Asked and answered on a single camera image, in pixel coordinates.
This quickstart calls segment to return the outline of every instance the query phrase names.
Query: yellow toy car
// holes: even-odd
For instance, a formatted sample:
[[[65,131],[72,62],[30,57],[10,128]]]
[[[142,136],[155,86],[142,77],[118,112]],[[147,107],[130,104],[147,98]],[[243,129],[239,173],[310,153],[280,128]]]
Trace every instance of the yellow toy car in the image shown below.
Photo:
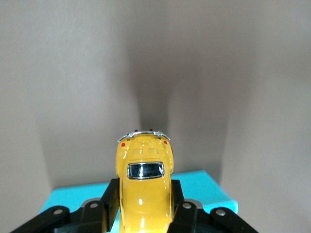
[[[165,233],[173,219],[173,151],[161,132],[135,131],[119,139],[120,232]]]

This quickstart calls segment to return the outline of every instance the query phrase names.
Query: car window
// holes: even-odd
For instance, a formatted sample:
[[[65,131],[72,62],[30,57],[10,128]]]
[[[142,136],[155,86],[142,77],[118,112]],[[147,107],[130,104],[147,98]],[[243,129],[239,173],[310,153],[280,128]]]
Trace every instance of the car window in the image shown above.
[[[127,177],[130,179],[151,179],[164,176],[164,165],[161,162],[129,164]]]

